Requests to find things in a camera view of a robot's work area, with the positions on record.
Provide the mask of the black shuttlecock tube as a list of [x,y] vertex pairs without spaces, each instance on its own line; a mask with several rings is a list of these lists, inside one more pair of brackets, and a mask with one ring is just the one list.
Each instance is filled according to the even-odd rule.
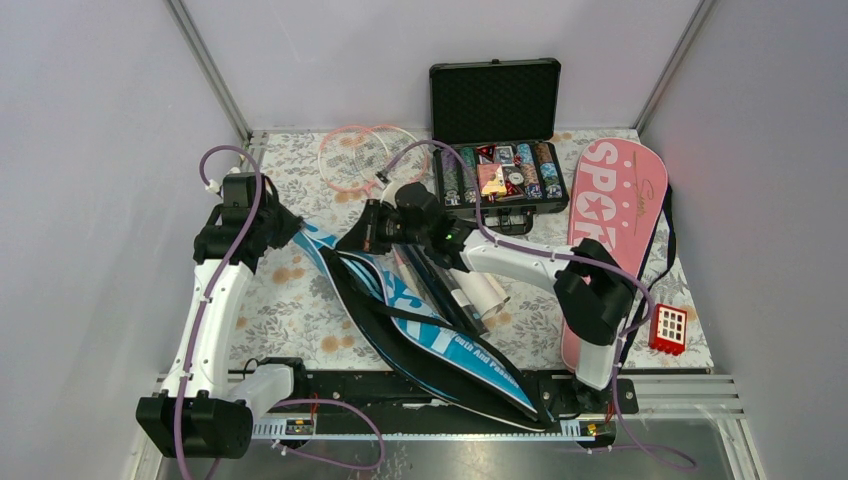
[[451,275],[435,265],[414,245],[396,245],[395,251],[412,267],[441,316],[452,326],[472,335],[489,332],[480,314]]

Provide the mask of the white cardboard tube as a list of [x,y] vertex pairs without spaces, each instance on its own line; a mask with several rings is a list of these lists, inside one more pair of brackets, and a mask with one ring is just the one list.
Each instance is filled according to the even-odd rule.
[[500,313],[510,300],[505,289],[491,274],[455,269],[450,269],[449,273],[483,320]]

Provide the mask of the blue racket cover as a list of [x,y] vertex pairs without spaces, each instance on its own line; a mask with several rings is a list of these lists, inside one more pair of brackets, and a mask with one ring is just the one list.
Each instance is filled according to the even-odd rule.
[[507,425],[542,431],[554,424],[538,387],[514,364],[443,319],[378,258],[339,250],[335,236],[313,225],[293,241],[393,371],[444,402]]

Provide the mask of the pink racket cover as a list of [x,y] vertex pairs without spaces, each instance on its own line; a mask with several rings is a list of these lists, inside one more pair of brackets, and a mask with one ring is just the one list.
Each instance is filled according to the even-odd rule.
[[591,142],[574,174],[568,242],[596,240],[641,278],[668,185],[664,162],[648,147],[616,137]]

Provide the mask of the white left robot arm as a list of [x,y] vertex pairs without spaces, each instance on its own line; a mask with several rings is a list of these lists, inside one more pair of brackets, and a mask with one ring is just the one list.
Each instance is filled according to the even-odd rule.
[[263,361],[231,382],[228,354],[259,261],[301,229],[263,175],[231,173],[222,201],[194,239],[194,286],[178,352],[158,393],[143,397],[136,420],[168,458],[238,459],[256,420],[276,403],[296,411],[310,385],[284,363]]

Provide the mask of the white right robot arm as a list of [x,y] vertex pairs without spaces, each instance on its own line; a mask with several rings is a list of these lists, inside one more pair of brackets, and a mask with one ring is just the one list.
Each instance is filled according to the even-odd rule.
[[417,245],[446,269],[506,276],[553,294],[568,332],[579,340],[575,402],[597,412],[612,400],[617,338],[637,281],[598,241],[585,238],[574,247],[554,248],[499,236],[447,211],[426,187],[411,183],[390,201],[367,201],[336,247],[384,255],[396,245]]

